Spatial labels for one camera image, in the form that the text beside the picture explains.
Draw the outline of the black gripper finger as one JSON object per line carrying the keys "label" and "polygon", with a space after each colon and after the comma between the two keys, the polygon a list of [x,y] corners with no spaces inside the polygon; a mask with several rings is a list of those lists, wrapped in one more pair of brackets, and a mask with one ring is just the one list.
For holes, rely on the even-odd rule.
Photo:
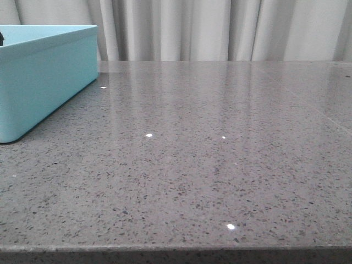
{"label": "black gripper finger", "polygon": [[0,32],[0,46],[3,46],[3,42],[4,42],[4,37],[3,37],[2,33]]}

